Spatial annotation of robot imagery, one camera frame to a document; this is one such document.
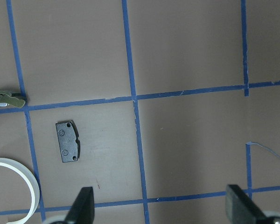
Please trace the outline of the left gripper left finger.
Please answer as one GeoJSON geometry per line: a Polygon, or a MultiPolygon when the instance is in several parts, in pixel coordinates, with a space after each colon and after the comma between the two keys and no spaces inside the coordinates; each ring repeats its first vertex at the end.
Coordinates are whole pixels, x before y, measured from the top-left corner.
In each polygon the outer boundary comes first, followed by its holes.
{"type": "Polygon", "coordinates": [[[66,224],[92,224],[94,222],[93,187],[81,188],[64,222],[66,224]]]}

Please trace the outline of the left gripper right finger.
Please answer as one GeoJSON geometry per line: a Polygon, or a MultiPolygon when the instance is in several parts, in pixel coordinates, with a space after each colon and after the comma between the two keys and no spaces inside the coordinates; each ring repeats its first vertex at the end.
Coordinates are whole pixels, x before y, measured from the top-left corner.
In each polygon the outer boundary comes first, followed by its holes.
{"type": "Polygon", "coordinates": [[[266,215],[236,184],[226,186],[225,212],[231,224],[262,224],[266,215]]]}

